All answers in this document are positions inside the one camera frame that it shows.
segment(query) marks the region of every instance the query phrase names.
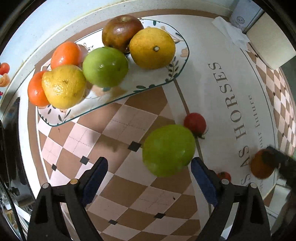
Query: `yellow fruit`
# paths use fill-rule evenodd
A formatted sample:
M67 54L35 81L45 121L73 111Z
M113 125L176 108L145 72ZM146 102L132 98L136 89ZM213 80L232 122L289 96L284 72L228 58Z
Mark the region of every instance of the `yellow fruit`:
M144 69L167 66L176 52L172 37L159 28L140 30L131 39L129 48L134 62Z
M68 109L81 101L86 89L86 79L79 67L61 65L43 74L42 87L52 106Z

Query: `white tissue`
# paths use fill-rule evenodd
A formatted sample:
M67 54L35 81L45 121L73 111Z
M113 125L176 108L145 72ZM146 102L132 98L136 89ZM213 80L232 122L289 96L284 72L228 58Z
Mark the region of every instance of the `white tissue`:
M226 38L234 43L235 46L249 52L247 43L250 42L250 40L239 28L232 26L221 17L216 17L212 21L212 24L220 30Z

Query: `cherry tomato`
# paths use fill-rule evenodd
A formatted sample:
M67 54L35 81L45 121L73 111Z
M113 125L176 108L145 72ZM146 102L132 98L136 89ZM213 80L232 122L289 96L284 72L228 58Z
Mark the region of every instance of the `cherry tomato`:
M0 65L0 75L8 74L10 66L8 63L2 63Z
M222 179L227 179L229 182L231 182L231 176L228 172L219 172L217 174L218 178Z
M199 113L190 113L184 119L184 126L188 128L195 137L201 137L207 128L203 116Z

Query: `orange fruit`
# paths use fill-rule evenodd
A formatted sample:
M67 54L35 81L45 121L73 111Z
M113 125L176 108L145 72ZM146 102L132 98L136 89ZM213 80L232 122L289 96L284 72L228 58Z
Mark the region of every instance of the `orange fruit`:
M39 107L47 106L49 105L49 102L45 96L44 90L42 88L42 76L46 72L40 71L34 74L32 79L29 82L28 85L28 97L29 101Z
M81 60L82 51L80 47L74 42L65 42L54 51L50 66L54 69L64 64L79 65Z
M267 165L262 160L262 154L265 151L267 150L262 149L258 151L250 164L252 174L259 179L268 178L274 171L273 167Z

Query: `white floral plate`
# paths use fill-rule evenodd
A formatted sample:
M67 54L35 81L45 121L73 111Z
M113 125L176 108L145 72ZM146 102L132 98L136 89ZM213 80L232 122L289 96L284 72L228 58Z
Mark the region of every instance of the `white floral plate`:
M129 71L119 86L102 89L89 84L83 100L66 110L60 110L51 105L44 108L39 107L39 115L47 124L59 126L114 101L170 83L180 75L189 57L189 48L185 39L176 29L166 23L150 19L140 19L140 21L144 28L160 28L171 35L176 44L176 53L172 62L165 68L144 70L135 64L131 55L128 55ZM103 47L102 29L83 37L76 43L81 47L84 46L86 53ZM41 67L41 70L44 68L51 70L50 59Z

